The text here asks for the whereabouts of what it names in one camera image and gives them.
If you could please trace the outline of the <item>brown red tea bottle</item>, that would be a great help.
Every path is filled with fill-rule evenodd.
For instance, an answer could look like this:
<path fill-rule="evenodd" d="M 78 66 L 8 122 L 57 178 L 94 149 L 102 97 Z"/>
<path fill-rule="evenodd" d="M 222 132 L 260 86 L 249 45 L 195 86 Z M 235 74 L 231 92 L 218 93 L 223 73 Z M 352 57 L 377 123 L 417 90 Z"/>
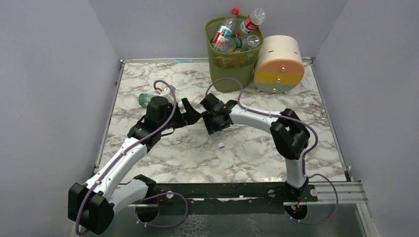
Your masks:
<path fill-rule="evenodd" d="M 234 57 L 215 57 L 214 64 L 216 67 L 223 69 L 238 69 L 252 64 L 252 55 L 239 55 Z"/>

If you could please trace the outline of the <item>green Cestbon label water bottle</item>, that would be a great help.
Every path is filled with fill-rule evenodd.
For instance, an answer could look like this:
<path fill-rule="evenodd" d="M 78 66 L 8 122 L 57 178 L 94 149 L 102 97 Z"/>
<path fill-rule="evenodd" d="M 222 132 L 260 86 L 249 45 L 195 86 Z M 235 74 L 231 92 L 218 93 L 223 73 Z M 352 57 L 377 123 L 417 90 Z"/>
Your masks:
<path fill-rule="evenodd" d="M 249 46 L 245 37 L 227 37 L 216 43 L 214 49 L 221 53 L 230 53 L 236 50 L 247 51 Z"/>

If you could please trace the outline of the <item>clear unlabelled bottle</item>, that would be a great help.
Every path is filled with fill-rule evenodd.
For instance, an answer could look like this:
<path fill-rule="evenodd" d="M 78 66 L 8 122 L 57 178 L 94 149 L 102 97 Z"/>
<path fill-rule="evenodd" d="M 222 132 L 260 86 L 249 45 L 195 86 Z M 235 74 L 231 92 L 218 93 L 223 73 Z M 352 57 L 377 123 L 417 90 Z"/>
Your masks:
<path fill-rule="evenodd" d="M 260 45 L 260 39 L 257 35 L 250 35 L 245 37 L 243 49 L 245 51 L 257 48 Z"/>

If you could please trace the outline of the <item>red label water bottle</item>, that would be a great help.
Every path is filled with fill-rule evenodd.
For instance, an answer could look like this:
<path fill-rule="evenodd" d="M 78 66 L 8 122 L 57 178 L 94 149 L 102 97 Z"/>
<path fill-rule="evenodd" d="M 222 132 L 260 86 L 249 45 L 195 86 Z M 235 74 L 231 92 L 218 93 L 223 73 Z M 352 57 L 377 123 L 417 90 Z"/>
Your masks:
<path fill-rule="evenodd" d="M 233 30 L 236 27 L 237 15 L 239 14 L 238 8 L 232 8 L 231 13 L 227 15 L 221 22 L 211 45 L 214 49 L 218 49 L 221 46 L 221 40 L 230 37 Z"/>

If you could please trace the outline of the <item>red label bottle red cap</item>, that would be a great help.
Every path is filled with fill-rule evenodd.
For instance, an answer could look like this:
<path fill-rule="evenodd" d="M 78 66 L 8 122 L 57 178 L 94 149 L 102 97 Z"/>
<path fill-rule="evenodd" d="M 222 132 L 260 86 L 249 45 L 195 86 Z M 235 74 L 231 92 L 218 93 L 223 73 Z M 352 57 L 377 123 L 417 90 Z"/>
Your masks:
<path fill-rule="evenodd" d="M 243 22 L 240 23 L 240 29 L 234 35 L 235 37 L 242 37 L 252 33 L 259 25 L 266 19 L 265 11 L 261 8 L 253 10 Z"/>

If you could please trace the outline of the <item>blue label bottle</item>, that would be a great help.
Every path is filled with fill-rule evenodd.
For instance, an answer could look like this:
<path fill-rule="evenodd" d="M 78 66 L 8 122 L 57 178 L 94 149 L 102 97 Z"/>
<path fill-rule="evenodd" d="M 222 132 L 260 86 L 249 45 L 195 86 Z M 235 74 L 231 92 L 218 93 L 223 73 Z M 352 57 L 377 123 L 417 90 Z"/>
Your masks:
<path fill-rule="evenodd" d="M 210 135 L 211 140 L 219 149 L 223 149 L 225 147 L 222 137 L 223 137 L 222 131 L 217 131 L 213 133 L 212 135 Z"/>

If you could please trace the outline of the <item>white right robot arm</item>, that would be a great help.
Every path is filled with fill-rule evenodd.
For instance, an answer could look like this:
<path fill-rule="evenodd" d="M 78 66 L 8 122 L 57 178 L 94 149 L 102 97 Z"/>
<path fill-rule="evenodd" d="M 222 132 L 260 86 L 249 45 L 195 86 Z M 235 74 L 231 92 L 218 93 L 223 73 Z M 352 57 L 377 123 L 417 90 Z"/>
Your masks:
<path fill-rule="evenodd" d="M 291 109 L 274 113 L 245 107 L 238 101 L 223 103 L 209 93 L 200 102 L 209 135 L 221 132 L 233 124 L 246 125 L 271 134 L 276 150 L 286 161 L 286 185 L 301 194 L 308 184 L 303 169 L 303 152 L 308 147 L 310 133 L 296 113 Z"/>

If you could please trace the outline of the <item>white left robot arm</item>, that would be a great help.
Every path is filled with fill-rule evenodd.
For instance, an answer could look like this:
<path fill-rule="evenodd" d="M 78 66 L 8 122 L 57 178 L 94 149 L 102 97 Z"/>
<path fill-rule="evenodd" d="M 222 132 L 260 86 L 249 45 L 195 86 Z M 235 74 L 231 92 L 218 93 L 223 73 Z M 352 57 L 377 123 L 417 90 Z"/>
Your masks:
<path fill-rule="evenodd" d="M 197 123 L 202 115 L 181 99 L 178 103 L 162 96 L 152 97 L 146 114 L 129 130 L 127 138 L 111 160 L 83 184 L 74 183 L 68 191 L 68 218 L 74 221 L 76 234 L 88 231 L 102 234 L 111 224 L 122 203 L 129 196 L 147 193 L 147 185 L 135 181 L 133 191 L 114 194 L 118 184 L 141 158 L 147 155 L 166 129 L 177 129 Z"/>

